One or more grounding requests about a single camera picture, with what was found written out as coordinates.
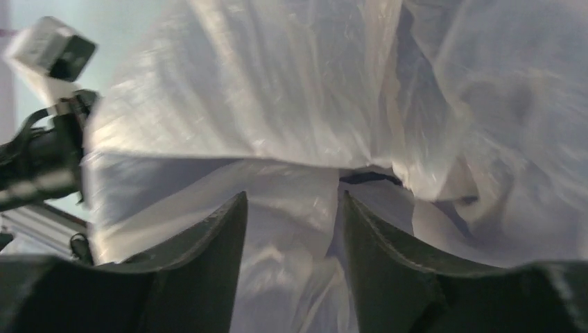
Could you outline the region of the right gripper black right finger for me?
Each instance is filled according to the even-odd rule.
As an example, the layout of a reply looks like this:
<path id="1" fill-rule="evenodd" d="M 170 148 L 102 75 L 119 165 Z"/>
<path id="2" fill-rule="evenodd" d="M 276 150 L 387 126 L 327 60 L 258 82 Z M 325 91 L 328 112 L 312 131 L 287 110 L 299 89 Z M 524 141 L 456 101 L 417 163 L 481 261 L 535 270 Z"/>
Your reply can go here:
<path id="1" fill-rule="evenodd" d="M 343 197 L 361 332 L 586 332 L 587 263 L 496 268 L 438 250 Z"/>

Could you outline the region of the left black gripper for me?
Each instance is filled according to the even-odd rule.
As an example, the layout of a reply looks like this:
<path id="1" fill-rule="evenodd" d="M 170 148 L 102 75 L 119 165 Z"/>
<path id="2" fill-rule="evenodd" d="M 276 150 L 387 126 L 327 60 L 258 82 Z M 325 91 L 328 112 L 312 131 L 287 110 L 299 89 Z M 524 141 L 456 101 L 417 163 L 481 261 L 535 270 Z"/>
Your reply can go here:
<path id="1" fill-rule="evenodd" d="M 56 151 L 56 161 L 49 165 L 48 198 L 57 199 L 78 194 L 78 202 L 85 201 L 81 171 L 81 162 L 85 155 L 84 131 L 98 101 L 98 92 L 80 89 L 71 96 L 60 97 L 54 105 L 51 147 Z"/>

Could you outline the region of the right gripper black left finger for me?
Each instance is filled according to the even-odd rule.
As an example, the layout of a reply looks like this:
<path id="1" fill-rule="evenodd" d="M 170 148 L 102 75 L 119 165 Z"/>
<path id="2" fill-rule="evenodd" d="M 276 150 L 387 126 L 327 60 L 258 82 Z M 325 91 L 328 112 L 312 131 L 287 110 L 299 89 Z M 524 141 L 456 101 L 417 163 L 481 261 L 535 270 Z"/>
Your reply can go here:
<path id="1" fill-rule="evenodd" d="M 1 257 L 2 332 L 228 332 L 248 220 L 245 193 L 120 264 Z"/>

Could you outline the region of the translucent white yellow trash bag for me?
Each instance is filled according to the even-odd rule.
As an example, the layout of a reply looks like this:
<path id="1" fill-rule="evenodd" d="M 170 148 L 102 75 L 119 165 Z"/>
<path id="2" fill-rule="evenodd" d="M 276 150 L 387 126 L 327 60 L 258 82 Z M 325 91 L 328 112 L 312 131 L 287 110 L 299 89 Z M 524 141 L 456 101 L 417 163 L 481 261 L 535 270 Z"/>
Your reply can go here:
<path id="1" fill-rule="evenodd" d="M 496 268 L 587 263 L 586 1 L 175 1 L 92 113 L 97 262 L 248 197 L 233 332 L 361 332 L 343 197 Z"/>

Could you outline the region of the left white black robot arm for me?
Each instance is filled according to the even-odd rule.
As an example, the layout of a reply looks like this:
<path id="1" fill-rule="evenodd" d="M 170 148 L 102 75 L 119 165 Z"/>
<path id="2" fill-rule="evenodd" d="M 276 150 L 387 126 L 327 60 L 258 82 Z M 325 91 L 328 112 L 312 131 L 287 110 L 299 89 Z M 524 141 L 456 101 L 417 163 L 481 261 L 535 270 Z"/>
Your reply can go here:
<path id="1" fill-rule="evenodd" d="M 79 195 L 84 130 L 100 96 L 80 89 L 29 115 L 12 141 L 1 145 L 1 211 Z"/>

